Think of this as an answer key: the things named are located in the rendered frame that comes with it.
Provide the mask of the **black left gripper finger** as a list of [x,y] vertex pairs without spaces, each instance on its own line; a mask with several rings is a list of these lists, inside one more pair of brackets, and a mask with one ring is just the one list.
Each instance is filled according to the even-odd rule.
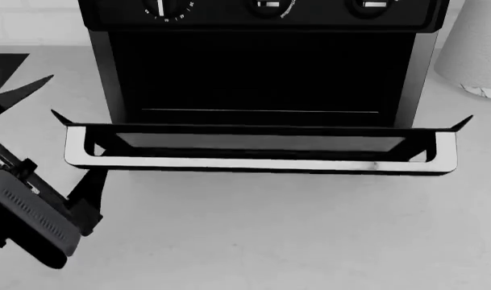
[[101,201],[107,173],[106,169],[90,169],[77,183],[65,202],[81,236],[92,234],[95,226],[103,219]]
[[21,86],[20,88],[0,93],[0,115],[41,89],[53,77],[54,75],[52,74],[37,81],[33,81],[25,86]]

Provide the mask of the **black oven control knob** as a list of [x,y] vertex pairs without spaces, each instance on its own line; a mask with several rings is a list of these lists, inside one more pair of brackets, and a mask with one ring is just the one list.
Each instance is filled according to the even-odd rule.
[[295,0],[244,0],[248,11],[259,19],[282,18],[294,3]]
[[356,19],[377,19],[386,14],[396,0],[343,0],[349,14]]

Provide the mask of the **black timer knob white pointer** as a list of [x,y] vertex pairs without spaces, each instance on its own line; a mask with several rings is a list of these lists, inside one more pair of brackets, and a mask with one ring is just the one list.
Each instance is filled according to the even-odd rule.
[[183,19],[193,0],[141,0],[148,14],[160,19]]

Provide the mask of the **white textured container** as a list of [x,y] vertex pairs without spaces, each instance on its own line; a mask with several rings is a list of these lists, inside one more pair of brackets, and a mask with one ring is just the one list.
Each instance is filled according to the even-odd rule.
[[465,0],[434,70],[463,91],[491,99],[491,0]]

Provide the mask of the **black toaster oven body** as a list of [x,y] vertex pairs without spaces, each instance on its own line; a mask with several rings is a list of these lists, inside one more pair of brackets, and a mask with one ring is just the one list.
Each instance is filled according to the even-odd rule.
[[77,0],[112,123],[411,127],[450,0],[396,0],[356,19],[295,0],[193,0],[183,19],[141,0]]

